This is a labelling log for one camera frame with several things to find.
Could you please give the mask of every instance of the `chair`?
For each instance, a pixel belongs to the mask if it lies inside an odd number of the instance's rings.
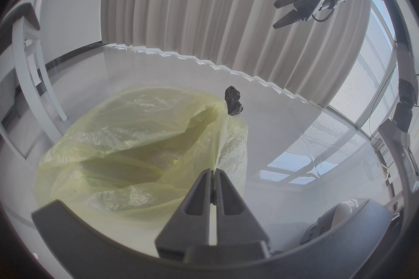
[[[38,90],[32,81],[27,61],[28,55],[36,55],[46,90],[61,119],[65,121],[67,117],[52,90],[52,85],[46,72],[39,37],[40,26],[32,4],[21,4],[9,13],[0,25],[0,82],[13,68],[16,70],[16,75],[29,108],[51,141],[56,143],[62,135],[41,102]],[[25,40],[32,40],[32,43],[25,47]],[[22,152],[11,142],[2,125],[0,125],[0,135],[2,135],[8,146],[25,160]]]

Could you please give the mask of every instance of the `translucent yellow bag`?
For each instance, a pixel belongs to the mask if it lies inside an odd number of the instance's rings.
[[[82,219],[167,221],[199,174],[227,172],[243,193],[248,127],[224,99],[188,88],[133,86],[72,125],[40,160],[35,197]]]

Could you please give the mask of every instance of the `curtain fold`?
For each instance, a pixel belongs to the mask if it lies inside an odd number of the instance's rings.
[[[102,0],[102,41],[207,59],[326,107],[359,54],[371,0],[348,0],[326,22],[279,30],[273,23],[292,7],[276,10],[274,2]]]

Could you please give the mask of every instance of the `window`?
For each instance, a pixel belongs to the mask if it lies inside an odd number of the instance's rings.
[[[382,0],[372,0],[361,51],[330,106],[371,135],[398,98],[395,32]]]

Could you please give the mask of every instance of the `chair seat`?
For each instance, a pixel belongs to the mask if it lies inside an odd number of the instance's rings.
[[[12,44],[13,24],[23,16],[36,30],[40,30],[39,22],[31,3],[26,2],[16,7],[4,18],[0,25],[0,55]]]

